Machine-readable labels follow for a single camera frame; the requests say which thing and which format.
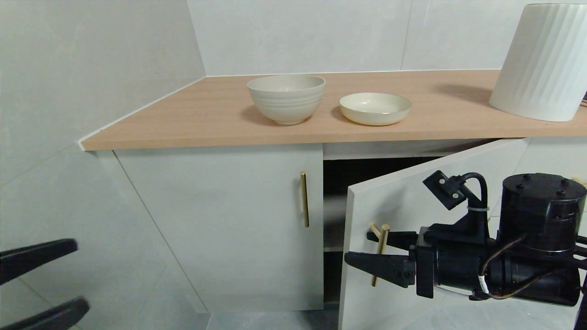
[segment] white cable tie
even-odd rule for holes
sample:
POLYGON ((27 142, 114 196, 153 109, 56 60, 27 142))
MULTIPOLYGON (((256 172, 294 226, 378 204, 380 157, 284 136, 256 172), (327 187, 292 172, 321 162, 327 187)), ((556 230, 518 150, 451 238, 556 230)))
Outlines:
POLYGON ((471 210, 471 211, 476 211, 476 212, 488 212, 489 211, 489 208, 488 207, 479 208, 479 207, 470 207, 470 206, 467 206, 467 209, 468 210, 471 210))
POLYGON ((485 275, 477 277, 479 278, 479 284, 481 284, 481 290, 486 294, 489 294, 489 288, 487 287, 487 282, 485 282, 485 275))

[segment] cream plate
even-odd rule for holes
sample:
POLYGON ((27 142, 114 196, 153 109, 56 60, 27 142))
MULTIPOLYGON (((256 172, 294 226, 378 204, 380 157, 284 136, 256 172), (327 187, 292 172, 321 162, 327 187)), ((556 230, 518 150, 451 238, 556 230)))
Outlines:
POLYGON ((340 111, 347 119, 371 126, 395 124, 410 108, 410 100, 393 94, 357 93, 340 99, 340 111))

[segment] ribbed bowl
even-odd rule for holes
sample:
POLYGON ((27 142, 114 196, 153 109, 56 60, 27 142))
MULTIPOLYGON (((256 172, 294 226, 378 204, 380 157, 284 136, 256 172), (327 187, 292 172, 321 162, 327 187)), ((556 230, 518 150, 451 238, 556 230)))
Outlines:
POLYGON ((257 109, 282 125, 298 124, 309 118, 322 101, 326 80, 312 75, 279 75, 247 83, 257 109))

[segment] white lampshade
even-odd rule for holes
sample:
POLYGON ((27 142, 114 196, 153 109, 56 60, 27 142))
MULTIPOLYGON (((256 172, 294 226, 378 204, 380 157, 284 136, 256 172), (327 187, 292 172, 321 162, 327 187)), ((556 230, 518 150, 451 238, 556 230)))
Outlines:
POLYGON ((587 5, 527 5, 489 103, 522 117, 566 122, 586 91, 587 5))

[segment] white ceramic bowl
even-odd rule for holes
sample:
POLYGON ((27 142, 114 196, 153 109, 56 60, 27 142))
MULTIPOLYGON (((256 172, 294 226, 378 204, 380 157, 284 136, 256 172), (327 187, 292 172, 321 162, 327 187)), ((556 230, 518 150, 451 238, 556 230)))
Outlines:
POLYGON ((283 125, 301 123, 322 101, 326 80, 312 75, 279 75, 247 83, 253 102, 267 118, 283 125))
POLYGON ((384 93, 357 93, 340 99, 340 111, 349 120, 371 126, 395 124, 411 108, 405 97, 384 93))

